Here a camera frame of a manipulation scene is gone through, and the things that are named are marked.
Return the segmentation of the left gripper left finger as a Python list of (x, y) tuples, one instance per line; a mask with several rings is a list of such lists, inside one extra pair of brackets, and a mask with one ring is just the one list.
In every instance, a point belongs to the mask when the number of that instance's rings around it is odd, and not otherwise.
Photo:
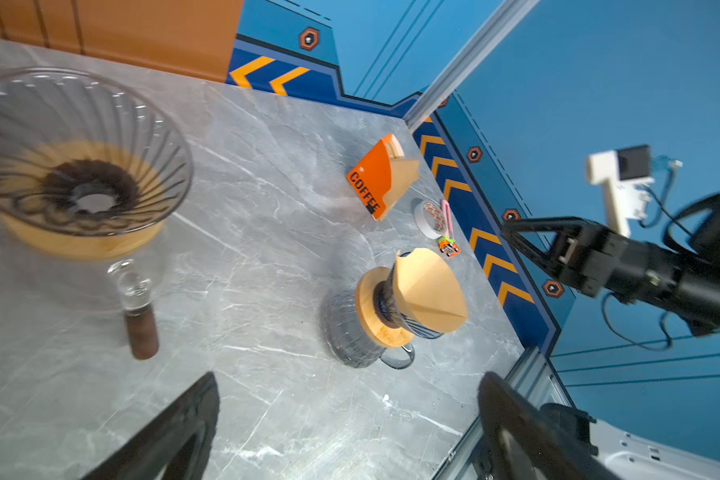
[(201, 479), (216, 434), (218, 384), (209, 371), (86, 479)]

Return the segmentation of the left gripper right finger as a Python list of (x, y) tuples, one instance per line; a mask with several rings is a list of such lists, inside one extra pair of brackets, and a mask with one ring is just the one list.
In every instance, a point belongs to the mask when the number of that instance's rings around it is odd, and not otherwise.
[(493, 478), (616, 477), (498, 374), (481, 379), (478, 405)]

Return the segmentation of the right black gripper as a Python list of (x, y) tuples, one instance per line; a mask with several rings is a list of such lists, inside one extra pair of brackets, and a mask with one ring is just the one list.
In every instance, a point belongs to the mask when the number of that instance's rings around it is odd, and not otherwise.
[(679, 215), (698, 213), (706, 218), (685, 244), (669, 229), (654, 244), (577, 217), (507, 220), (501, 236), (553, 280), (674, 313), (702, 336), (720, 328), (720, 193)]

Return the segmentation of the brown paper coffee filter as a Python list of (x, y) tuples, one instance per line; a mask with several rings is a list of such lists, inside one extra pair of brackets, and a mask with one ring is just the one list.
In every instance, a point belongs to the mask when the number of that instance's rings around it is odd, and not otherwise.
[(437, 339), (468, 319), (456, 275), (436, 252), (416, 248), (396, 257), (390, 280), (395, 308), (415, 336)]

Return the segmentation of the orange coffee filter box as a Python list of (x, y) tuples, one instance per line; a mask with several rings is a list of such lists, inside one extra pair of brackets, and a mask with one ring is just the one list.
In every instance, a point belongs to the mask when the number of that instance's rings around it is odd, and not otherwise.
[(405, 157), (394, 134), (384, 136), (346, 175), (355, 194), (376, 221), (419, 179), (419, 162)]

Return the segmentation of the blue glass dripper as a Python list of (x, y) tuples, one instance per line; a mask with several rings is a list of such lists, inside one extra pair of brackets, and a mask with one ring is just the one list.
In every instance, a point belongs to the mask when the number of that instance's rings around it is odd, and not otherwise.
[(395, 300), (391, 278), (380, 282), (375, 287), (373, 299), (377, 315), (386, 323), (394, 325), (396, 328), (403, 328), (417, 337), (428, 340), (438, 339), (443, 336), (442, 332), (426, 327), (413, 317), (402, 313)]

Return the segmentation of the grey ribbed glass pitcher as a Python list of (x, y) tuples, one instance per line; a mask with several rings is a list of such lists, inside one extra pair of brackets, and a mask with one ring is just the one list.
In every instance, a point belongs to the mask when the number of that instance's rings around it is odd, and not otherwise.
[(415, 361), (415, 349), (410, 343), (401, 347), (407, 358), (398, 358), (365, 333), (355, 310), (354, 294), (349, 290), (337, 290), (325, 299), (321, 323), (330, 350), (347, 366), (366, 368), (380, 360), (392, 369), (403, 370)]

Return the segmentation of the grey glass dripper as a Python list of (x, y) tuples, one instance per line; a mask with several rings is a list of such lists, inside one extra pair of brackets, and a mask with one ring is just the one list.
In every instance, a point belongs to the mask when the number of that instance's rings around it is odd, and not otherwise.
[(63, 68), (0, 74), (0, 213), (78, 237), (157, 225), (194, 165), (170, 116), (136, 91)]

